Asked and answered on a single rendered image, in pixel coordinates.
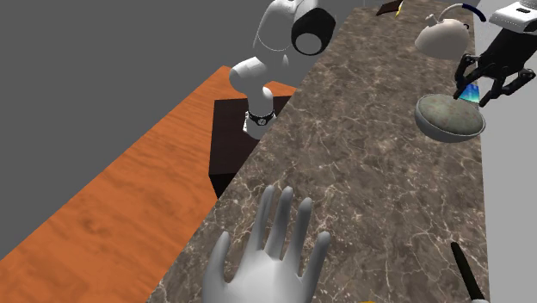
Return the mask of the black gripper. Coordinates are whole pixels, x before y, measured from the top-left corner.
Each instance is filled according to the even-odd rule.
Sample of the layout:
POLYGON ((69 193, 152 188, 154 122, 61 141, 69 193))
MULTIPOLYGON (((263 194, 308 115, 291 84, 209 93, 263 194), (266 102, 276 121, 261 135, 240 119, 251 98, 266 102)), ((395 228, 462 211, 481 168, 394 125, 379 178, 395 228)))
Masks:
POLYGON ((501 95, 512 95, 536 77, 533 70, 522 69, 536 51, 537 35, 502 29, 480 56, 465 53, 461 57, 454 74, 457 88, 454 99, 460 97, 468 84, 484 76, 495 80, 491 89, 479 101, 481 108, 501 95), (466 69, 473 64, 477 64, 477 68, 465 75, 466 69), (514 73, 517 73, 517 77, 505 85, 506 77, 514 73))

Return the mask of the small blue-green cup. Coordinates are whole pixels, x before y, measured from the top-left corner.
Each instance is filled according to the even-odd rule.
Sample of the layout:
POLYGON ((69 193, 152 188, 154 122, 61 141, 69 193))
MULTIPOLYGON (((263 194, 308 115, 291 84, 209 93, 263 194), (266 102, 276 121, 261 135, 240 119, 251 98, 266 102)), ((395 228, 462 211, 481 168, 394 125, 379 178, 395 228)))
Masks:
POLYGON ((460 94, 459 99, 465 100, 468 102, 479 103, 479 88, 476 84, 468 84, 464 91, 460 94))

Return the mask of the grey-green bowl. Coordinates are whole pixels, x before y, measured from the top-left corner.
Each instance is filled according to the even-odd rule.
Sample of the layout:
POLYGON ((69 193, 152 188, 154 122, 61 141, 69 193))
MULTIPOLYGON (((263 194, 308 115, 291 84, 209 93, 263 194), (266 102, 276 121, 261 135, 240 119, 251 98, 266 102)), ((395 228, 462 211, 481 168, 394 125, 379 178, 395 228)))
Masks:
POLYGON ((443 143, 460 143, 478 137, 485 118, 470 102, 444 94, 429 94, 417 101, 415 122, 427 137, 443 143))

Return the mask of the brown flat thing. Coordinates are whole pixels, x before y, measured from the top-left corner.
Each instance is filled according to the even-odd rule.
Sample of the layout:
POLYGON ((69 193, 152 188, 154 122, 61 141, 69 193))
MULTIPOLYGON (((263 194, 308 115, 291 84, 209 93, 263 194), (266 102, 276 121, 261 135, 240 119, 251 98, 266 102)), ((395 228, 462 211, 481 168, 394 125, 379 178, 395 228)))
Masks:
POLYGON ((376 15, 384 15, 392 12, 396 14, 400 1, 401 0, 392 0, 389 3, 383 3, 377 11, 376 15))

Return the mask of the black stick with white end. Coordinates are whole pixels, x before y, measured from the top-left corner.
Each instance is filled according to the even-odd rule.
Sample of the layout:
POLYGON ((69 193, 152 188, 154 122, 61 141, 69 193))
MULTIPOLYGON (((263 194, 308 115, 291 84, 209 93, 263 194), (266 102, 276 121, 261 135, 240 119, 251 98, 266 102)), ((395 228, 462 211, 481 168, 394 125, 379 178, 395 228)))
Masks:
POLYGON ((452 253, 454 255, 455 262, 459 269, 460 275, 466 286, 466 290, 470 296, 471 303, 490 303, 483 295, 480 287, 478 286, 471 267, 466 259, 463 250, 457 242, 450 244, 452 253))

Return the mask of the dark robot stand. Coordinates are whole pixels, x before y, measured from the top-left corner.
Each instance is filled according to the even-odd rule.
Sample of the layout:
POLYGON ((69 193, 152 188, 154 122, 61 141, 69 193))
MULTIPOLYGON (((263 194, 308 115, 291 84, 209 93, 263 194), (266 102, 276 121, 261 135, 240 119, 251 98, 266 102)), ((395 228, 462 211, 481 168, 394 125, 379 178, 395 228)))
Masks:
POLYGON ((243 131, 247 109, 245 98, 214 101, 208 176, 218 198, 259 142, 243 131))

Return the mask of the grey hand figure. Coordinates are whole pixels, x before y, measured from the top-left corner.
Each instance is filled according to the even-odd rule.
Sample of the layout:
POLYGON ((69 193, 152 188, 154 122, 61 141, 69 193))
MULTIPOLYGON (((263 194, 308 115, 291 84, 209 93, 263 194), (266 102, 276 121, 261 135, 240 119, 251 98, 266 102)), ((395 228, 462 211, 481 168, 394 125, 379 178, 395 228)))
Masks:
POLYGON ((273 225, 265 237, 274 193, 272 185, 262 193, 238 270, 229 282, 225 281, 224 267, 231 236, 228 232, 219 236, 203 276, 202 303, 312 302, 330 246, 330 234, 318 234, 308 264, 300 274, 299 262, 312 214, 312 199, 306 197, 299 204, 292 238, 284 249, 293 188, 287 186, 282 190, 273 225))

